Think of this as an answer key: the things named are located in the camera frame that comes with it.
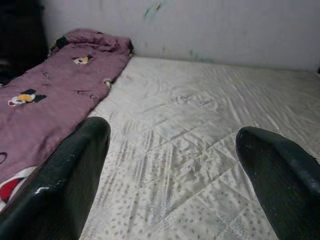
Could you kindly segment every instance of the white quilted mattress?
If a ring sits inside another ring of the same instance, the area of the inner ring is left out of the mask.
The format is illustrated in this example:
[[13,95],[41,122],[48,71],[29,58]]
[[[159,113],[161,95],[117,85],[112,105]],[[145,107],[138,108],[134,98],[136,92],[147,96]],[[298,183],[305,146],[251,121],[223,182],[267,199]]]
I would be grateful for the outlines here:
[[276,240],[235,153],[257,126],[320,157],[316,73],[134,57],[92,112],[110,149],[81,240]]

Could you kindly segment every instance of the bed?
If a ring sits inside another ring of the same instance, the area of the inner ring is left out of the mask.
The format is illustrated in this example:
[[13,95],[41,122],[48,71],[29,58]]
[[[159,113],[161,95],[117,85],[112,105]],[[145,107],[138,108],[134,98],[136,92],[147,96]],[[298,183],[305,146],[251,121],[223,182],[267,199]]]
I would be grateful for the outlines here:
[[244,126],[319,162],[316,73],[133,57],[90,114],[110,148],[81,240],[276,240],[235,148]]

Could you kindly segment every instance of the pink blanket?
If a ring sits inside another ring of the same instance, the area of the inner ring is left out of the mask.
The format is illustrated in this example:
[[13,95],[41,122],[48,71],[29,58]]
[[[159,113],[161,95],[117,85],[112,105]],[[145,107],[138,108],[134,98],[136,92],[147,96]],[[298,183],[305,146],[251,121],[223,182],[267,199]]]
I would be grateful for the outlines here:
[[78,123],[107,96],[131,41],[79,29],[45,62],[0,88],[0,210]]

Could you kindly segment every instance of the cartoon character print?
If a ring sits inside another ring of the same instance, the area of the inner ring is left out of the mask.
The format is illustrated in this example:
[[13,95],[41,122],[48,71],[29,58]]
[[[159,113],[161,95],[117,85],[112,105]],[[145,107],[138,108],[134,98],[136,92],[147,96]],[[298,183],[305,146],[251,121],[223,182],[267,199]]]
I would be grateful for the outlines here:
[[0,184],[0,211],[7,205],[27,177],[29,177],[36,168],[36,166],[25,168],[14,175],[14,177]]
[[82,65],[82,64],[87,64],[89,62],[90,59],[92,59],[93,56],[88,55],[85,57],[73,57],[73,62],[77,65]]
[[36,91],[33,89],[28,89],[27,91],[21,92],[20,95],[14,96],[8,101],[10,107],[14,107],[20,104],[37,103],[42,99],[45,99],[46,95],[36,95]]

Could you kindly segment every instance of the white wall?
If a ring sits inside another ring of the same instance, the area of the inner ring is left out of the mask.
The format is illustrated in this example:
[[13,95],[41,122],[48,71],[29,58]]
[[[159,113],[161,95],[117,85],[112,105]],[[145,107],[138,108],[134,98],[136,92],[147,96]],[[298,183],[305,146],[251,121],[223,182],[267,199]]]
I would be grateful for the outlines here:
[[320,67],[320,0],[42,2],[50,44],[74,28],[94,28],[130,37],[142,56],[312,71]]

